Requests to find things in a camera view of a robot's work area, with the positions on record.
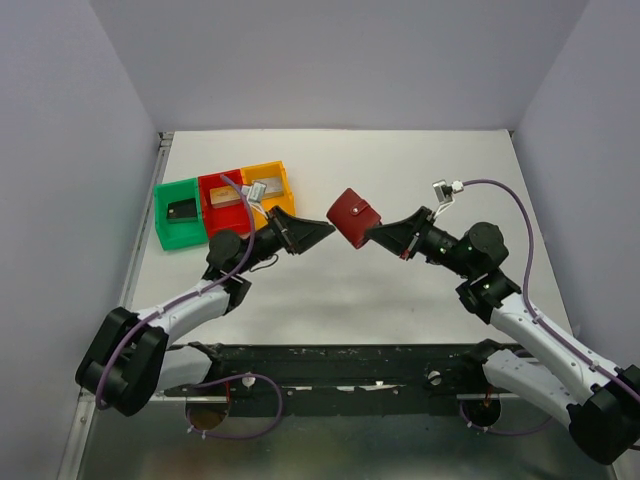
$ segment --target wall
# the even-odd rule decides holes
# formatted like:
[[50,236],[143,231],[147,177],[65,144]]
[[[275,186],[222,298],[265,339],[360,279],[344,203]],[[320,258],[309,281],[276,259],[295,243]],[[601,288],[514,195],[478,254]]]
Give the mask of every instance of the wall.
[[156,125],[513,128],[586,0],[92,0]]
[[0,65],[0,469],[40,480],[117,301],[157,135],[84,0],[4,8]]
[[624,366],[640,365],[639,21],[637,0],[591,1],[515,134],[569,318]]

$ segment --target wire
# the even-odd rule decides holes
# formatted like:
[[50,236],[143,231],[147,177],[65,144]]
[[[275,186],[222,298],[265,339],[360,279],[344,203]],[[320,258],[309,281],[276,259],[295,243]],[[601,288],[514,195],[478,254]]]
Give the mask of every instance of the wire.
[[529,218],[529,214],[527,213],[527,209],[525,208],[524,204],[522,203],[522,200],[520,199],[520,197],[518,197],[516,192],[514,192],[511,188],[509,188],[507,185],[505,185],[502,182],[498,182],[497,180],[491,180],[491,179],[487,179],[487,178],[480,178],[480,179],[477,179],[477,180],[469,180],[467,182],[462,182],[462,184],[465,187],[468,187],[468,186],[471,186],[471,185],[480,185],[480,184],[494,185],[496,187],[500,187],[501,189],[506,191],[509,195],[511,195],[511,198],[513,198],[515,200],[515,202],[518,204],[518,208],[520,209],[520,212],[522,213],[522,217],[524,218],[524,223],[527,226],[527,235],[529,237],[529,254],[527,256],[527,265],[526,265],[525,270],[524,270],[524,280],[522,282],[522,298],[524,300],[525,306],[527,307],[527,310],[529,311],[529,314],[536,320],[536,322],[549,335],[551,335],[557,342],[559,342],[567,350],[569,350],[576,357],[578,357],[585,364],[587,364],[589,366],[589,368],[592,368],[595,371],[597,371],[598,373],[601,373],[602,375],[607,377],[609,380],[611,380],[618,387],[620,387],[622,390],[624,390],[626,393],[628,393],[631,396],[631,398],[633,398],[636,402],[638,402],[640,404],[640,394],[638,394],[638,392],[636,392],[633,388],[631,388],[629,385],[627,385],[622,380],[620,380],[613,373],[610,373],[608,370],[606,370],[605,368],[601,367],[600,365],[598,365],[596,363],[593,363],[591,361],[591,359],[587,355],[582,353],[578,348],[574,347],[571,344],[571,342],[568,342],[562,335],[560,335],[558,332],[556,332],[553,329],[553,327],[551,327],[542,318],[542,316],[539,316],[535,312],[535,310],[533,308],[533,305],[531,304],[531,301],[529,300],[529,280],[531,278],[531,268],[533,266],[533,227],[531,226],[531,219]]
[[215,433],[215,432],[212,432],[210,430],[199,430],[196,427],[194,427],[193,423],[191,422],[191,411],[187,410],[187,422],[189,422],[189,429],[187,430],[187,433],[196,432],[196,433],[199,433],[200,435],[202,435],[203,438],[204,437],[210,437],[210,438],[221,438],[221,439],[224,439],[224,440],[251,440],[252,438],[261,437],[265,433],[268,433],[271,430],[273,430],[278,425],[278,423],[280,423],[280,420],[282,420],[282,410],[284,409],[284,401],[282,400],[282,392],[280,391],[280,387],[278,387],[276,382],[271,380],[269,377],[266,377],[264,375],[260,375],[259,373],[242,373],[242,374],[239,374],[239,375],[232,375],[230,377],[220,378],[218,380],[214,380],[213,382],[201,383],[199,385],[193,385],[193,388],[215,387],[215,386],[220,385],[222,383],[232,382],[234,380],[240,380],[242,378],[257,378],[259,380],[264,380],[265,382],[267,382],[269,385],[271,385],[273,387],[273,389],[276,392],[276,395],[278,396],[278,410],[276,412],[276,416],[273,419],[273,421],[269,425],[267,425],[265,428],[263,428],[262,430],[260,430],[260,431],[258,431],[256,433],[250,433],[250,434],[247,434],[247,435],[233,435],[233,434],[230,434],[230,433]]
[[249,269],[249,272],[250,272],[250,273],[253,273],[253,272],[257,272],[258,270],[263,270],[263,269],[265,269],[265,268],[273,267],[276,263],[278,263],[278,260],[280,260],[280,257],[278,256],[278,254],[277,254],[277,253],[274,253],[273,255],[271,255],[269,258],[267,258],[267,260],[269,260],[269,259],[271,259],[271,258],[273,258],[273,257],[275,257],[275,259],[273,260],[273,262],[269,263],[268,265],[261,265],[261,266],[259,266],[259,267],[251,267],[251,268]]
[[464,402],[460,402],[460,416],[463,418],[463,420],[467,424],[467,427],[473,428],[474,430],[478,430],[484,433],[489,433],[491,435],[499,435],[502,437],[524,437],[526,435],[533,435],[534,433],[541,432],[542,430],[549,427],[553,423],[553,417],[549,417],[537,427],[530,428],[529,430],[520,430],[520,431],[513,431],[513,432],[505,431],[505,430],[496,430],[495,428],[489,428],[489,427],[481,427],[471,422],[471,420],[469,420],[469,417],[467,416],[467,412],[465,410]]
[[[192,291],[190,293],[186,293],[186,294],[184,294],[182,296],[179,296],[175,300],[167,303],[164,306],[164,311],[165,312],[167,310],[170,310],[170,309],[172,309],[172,308],[174,308],[174,307],[186,302],[187,300],[195,298],[195,297],[201,295],[202,293],[208,292],[212,288],[215,288],[218,285],[221,285],[222,283],[226,282],[231,277],[233,277],[238,272],[240,272],[240,269],[247,262],[247,260],[249,259],[249,256],[251,255],[251,251],[253,250],[253,244],[254,244],[254,241],[255,241],[255,233],[256,233],[256,226],[255,226],[255,222],[253,220],[253,213],[251,212],[251,206],[249,205],[249,202],[247,201],[247,198],[242,194],[242,190],[238,185],[236,185],[232,180],[227,178],[225,175],[220,175],[220,178],[227,185],[229,185],[231,188],[233,188],[236,191],[236,193],[238,194],[238,196],[242,200],[242,203],[244,203],[244,208],[246,209],[247,215],[249,216],[250,232],[249,232],[249,244],[247,245],[247,251],[245,252],[243,257],[240,259],[238,264],[230,272],[228,272],[226,275],[218,278],[217,280],[214,280],[209,285],[207,285],[206,287],[202,288],[200,290],[200,292]],[[116,361],[118,360],[118,357],[120,357],[120,354],[122,353],[122,351],[129,344],[129,342],[136,336],[136,334],[140,330],[142,330],[145,327],[145,325],[148,325],[150,322],[152,322],[153,320],[155,320],[158,317],[160,317],[160,315],[161,315],[160,311],[156,310],[153,313],[149,314],[147,317],[140,319],[140,321],[131,330],[129,330],[129,332],[122,338],[120,343],[118,343],[118,345],[114,349],[113,353],[111,354],[111,357],[107,361],[107,364],[104,366],[104,370],[102,371],[102,375],[100,376],[100,381],[98,382],[98,387],[96,388],[96,399],[95,400],[96,400],[96,408],[98,410],[106,410],[107,408],[109,408],[109,405],[106,402],[104,402],[104,400],[103,400],[103,398],[104,398],[104,389],[105,389],[105,386],[107,384],[107,379],[109,378],[109,374],[111,373],[111,370],[113,369],[113,366],[115,365]]]

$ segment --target white table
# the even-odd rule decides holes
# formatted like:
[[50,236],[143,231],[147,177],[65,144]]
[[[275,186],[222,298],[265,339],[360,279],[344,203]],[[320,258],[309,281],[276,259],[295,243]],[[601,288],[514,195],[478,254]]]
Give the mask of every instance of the white table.
[[[493,178],[531,203],[506,131],[239,130],[178,132],[162,182],[282,160],[297,215],[324,220],[352,187],[382,215],[404,219],[437,205],[431,184]],[[511,254],[504,271],[517,283],[527,253],[524,222],[510,197],[489,186],[457,196],[438,225],[460,236],[477,221],[499,225]],[[565,330],[566,313],[537,222],[532,300]],[[144,244],[133,308],[158,304],[193,286],[205,270],[207,246],[165,252],[155,231]],[[273,268],[246,277],[244,303],[184,341],[227,344],[475,343],[509,341],[468,314],[455,288],[462,280],[420,256],[403,262],[370,243],[354,250],[336,232],[302,256],[281,252]]]

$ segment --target red pouch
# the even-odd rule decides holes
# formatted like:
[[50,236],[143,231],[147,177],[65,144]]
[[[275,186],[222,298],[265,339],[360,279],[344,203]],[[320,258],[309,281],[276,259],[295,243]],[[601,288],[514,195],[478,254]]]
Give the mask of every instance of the red pouch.
[[363,198],[347,188],[331,205],[327,218],[356,248],[367,243],[364,232],[380,224],[380,215]]

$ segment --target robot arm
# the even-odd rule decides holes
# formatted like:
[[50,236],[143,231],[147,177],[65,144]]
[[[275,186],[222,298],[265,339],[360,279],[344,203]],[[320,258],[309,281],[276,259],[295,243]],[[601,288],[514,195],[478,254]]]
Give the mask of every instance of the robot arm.
[[[427,263],[465,279],[456,292],[467,311],[509,335],[546,367],[531,365],[501,346],[491,347],[478,359],[487,386],[535,404],[567,427],[591,458],[612,463],[640,438],[640,369],[632,365],[622,370],[525,301],[520,287],[500,270],[509,252],[497,226],[480,222],[457,239],[434,225],[462,187],[461,182],[438,182],[434,188],[440,207],[435,212],[421,207],[409,218],[385,225],[348,189],[327,216],[356,248],[370,240],[403,260],[419,253]],[[603,372],[611,372],[615,380]]]
[[[253,248],[239,273],[282,248],[291,255],[302,254],[334,230],[327,222],[299,219],[275,207],[267,213],[267,225],[255,233]],[[177,349],[172,345],[194,328],[226,315],[242,303],[251,287],[249,281],[236,275],[220,285],[213,282],[236,268],[249,246],[247,239],[231,230],[218,232],[209,241],[208,267],[194,287],[138,312],[123,307],[109,312],[76,372],[76,383],[96,393],[119,344],[145,320],[146,324],[108,371],[103,391],[106,403],[130,416],[156,391],[201,382],[216,362],[215,352],[199,344]]]

